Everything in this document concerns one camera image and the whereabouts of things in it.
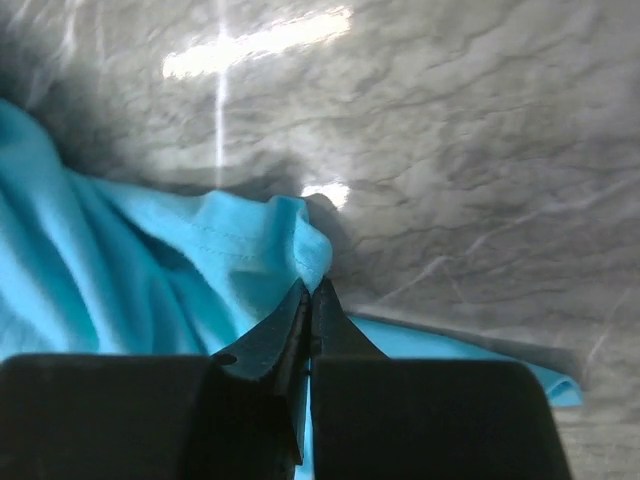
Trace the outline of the turquoise t shirt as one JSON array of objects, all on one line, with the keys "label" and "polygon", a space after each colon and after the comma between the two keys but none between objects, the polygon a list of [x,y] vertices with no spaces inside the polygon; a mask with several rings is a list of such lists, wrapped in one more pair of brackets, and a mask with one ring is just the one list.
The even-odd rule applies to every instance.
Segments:
[{"label": "turquoise t shirt", "polygon": [[[575,396],[567,378],[347,314],[387,358],[312,359],[331,258],[302,199],[87,177],[3,103],[2,477],[570,477],[550,405]],[[212,357],[296,282],[310,296],[302,463],[216,465]]]}]

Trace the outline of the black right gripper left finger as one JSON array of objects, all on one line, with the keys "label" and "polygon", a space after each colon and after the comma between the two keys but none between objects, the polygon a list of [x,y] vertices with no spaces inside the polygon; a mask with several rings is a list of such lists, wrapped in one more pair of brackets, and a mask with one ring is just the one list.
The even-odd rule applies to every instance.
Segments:
[{"label": "black right gripper left finger", "polygon": [[304,457],[310,296],[296,282],[264,320],[212,357],[216,465],[299,465]]}]

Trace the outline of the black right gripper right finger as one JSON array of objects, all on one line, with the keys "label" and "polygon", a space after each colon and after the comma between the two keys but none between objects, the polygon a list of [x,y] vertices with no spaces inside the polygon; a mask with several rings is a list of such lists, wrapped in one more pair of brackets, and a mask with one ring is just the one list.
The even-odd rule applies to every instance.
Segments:
[{"label": "black right gripper right finger", "polygon": [[387,358],[346,315],[334,285],[327,277],[312,298],[310,352],[312,359],[329,356]]}]

